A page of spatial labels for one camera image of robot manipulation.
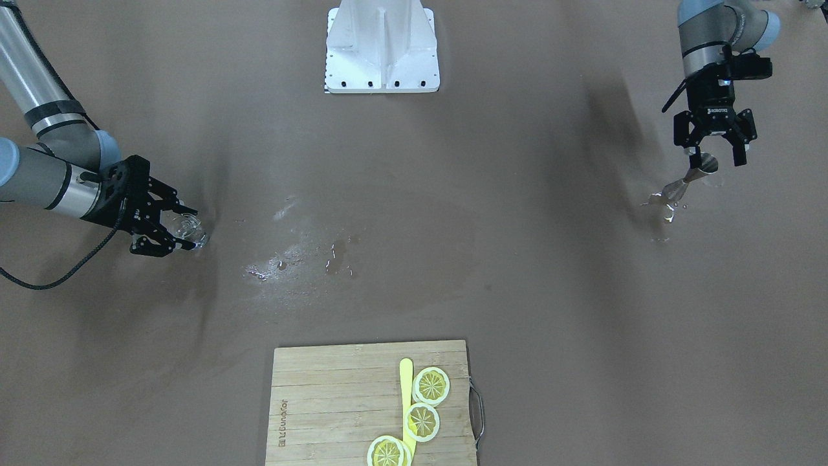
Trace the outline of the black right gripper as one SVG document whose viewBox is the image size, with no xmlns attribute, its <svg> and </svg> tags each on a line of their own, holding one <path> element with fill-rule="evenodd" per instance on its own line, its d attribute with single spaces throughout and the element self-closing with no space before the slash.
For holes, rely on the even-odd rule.
<svg viewBox="0 0 828 466">
<path fill-rule="evenodd" d="M 150 176 L 150 162 L 133 155 L 101 174 L 100 191 L 81 220 L 130 233 L 129 251 L 136 256 L 163 258 L 175 250 L 195 250 L 196 244 L 171 235 L 160 221 L 163 212 L 197 216 L 181 203 L 177 189 Z"/>
</svg>

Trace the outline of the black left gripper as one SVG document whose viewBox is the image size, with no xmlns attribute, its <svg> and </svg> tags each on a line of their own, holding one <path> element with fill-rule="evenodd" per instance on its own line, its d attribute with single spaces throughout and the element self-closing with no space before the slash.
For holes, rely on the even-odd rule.
<svg viewBox="0 0 828 466">
<path fill-rule="evenodd" d="M 691 169 L 702 166 L 703 133 L 727 133 L 734 166 L 747 165 L 749 145 L 757 139 L 753 109 L 736 114 L 730 63 L 710 63 L 686 77 L 687 109 L 673 117 L 672 142 L 688 150 Z"/>
</svg>

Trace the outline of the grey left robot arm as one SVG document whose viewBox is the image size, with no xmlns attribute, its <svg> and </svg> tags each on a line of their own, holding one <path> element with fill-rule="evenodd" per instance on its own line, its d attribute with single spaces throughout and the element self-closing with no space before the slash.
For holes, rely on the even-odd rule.
<svg viewBox="0 0 828 466">
<path fill-rule="evenodd" d="M 746 165 L 757 127 L 753 110 L 735 109 L 735 83 L 774 74 L 771 59 L 760 53 L 778 38 L 780 18 L 749 1 L 682 1 L 677 29 L 684 78 L 662 107 L 667 112 L 686 95 L 687 109 L 673 118 L 674 145 L 687 151 L 692 170 L 701 171 L 701 142 L 720 136 L 731 145 L 734 165 Z"/>
</svg>

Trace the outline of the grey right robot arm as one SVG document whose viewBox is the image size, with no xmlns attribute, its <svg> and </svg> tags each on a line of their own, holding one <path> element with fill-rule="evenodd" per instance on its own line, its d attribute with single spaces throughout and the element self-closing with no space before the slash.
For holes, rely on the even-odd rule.
<svg viewBox="0 0 828 466">
<path fill-rule="evenodd" d="M 2 201 L 25 203 L 132 236 L 139 256 L 201 244 L 168 230 L 164 213 L 195 217 L 144 157 L 122 156 L 92 122 L 33 38 L 15 1 L 2 2 L 2 82 L 36 141 L 2 139 Z"/>
</svg>

